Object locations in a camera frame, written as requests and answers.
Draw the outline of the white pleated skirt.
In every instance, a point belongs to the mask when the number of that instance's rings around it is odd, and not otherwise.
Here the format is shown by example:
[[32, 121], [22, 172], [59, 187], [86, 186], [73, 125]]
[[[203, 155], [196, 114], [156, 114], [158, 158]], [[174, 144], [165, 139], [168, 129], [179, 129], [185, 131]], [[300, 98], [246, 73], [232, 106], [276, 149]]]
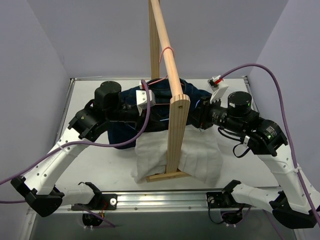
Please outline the white pleated skirt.
[[[143, 133], [134, 151], [136, 166], [131, 177], [136, 183], [154, 174], [163, 174], [167, 164], [168, 131]], [[211, 130], [185, 128], [178, 170], [185, 172], [209, 187], [216, 186], [223, 166], [222, 153]]]

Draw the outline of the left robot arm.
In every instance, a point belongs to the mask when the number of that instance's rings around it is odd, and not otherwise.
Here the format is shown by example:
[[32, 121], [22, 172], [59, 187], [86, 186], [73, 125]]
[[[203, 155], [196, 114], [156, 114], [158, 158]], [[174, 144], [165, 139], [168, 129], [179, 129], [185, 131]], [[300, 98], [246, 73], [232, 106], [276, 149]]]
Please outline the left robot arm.
[[78, 111], [54, 147], [41, 159], [10, 181], [25, 202], [41, 217], [53, 214], [65, 205], [80, 205], [95, 210], [103, 204], [102, 191], [91, 182], [73, 186], [57, 181], [70, 164], [88, 146], [105, 133], [112, 122], [134, 123], [138, 110], [125, 104], [118, 82], [105, 81], [83, 109]]

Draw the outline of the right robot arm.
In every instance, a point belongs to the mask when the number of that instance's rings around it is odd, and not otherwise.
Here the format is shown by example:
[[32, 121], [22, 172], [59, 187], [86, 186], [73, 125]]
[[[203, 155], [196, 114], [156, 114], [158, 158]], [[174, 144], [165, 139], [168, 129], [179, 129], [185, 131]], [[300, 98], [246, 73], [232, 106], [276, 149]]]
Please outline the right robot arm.
[[231, 93], [227, 107], [221, 101], [210, 102], [202, 97], [189, 114], [188, 122], [195, 128], [206, 130], [213, 125], [227, 132], [226, 138], [238, 141], [269, 168], [279, 186], [278, 190], [263, 190], [232, 180], [222, 190], [214, 204], [223, 208], [235, 208], [240, 204], [261, 208], [271, 213], [283, 226], [290, 229], [313, 228], [316, 211], [320, 210], [320, 193], [294, 164], [291, 148], [279, 125], [260, 117], [251, 107], [252, 96], [244, 91]]

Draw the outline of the dark blue denim skirt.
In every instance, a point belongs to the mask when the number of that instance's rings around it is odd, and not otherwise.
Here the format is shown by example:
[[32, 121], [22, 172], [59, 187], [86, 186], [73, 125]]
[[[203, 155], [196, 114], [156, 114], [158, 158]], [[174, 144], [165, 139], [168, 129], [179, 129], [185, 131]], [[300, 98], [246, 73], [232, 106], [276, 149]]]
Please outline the dark blue denim skirt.
[[[198, 89], [184, 79], [179, 81], [183, 93], [189, 96], [190, 111], [195, 109], [196, 103], [202, 97], [211, 96], [208, 91]], [[172, 98], [169, 80], [167, 78], [163, 80], [155, 78], [148, 81], [147, 85], [148, 89], [154, 93], [156, 105], [150, 108], [149, 120], [144, 131], [146, 133], [166, 131], [169, 128], [170, 100]], [[145, 118], [146, 111], [144, 110], [141, 115], [137, 116], [135, 122], [111, 122], [107, 130], [109, 144], [121, 144], [134, 138], [141, 130]]]

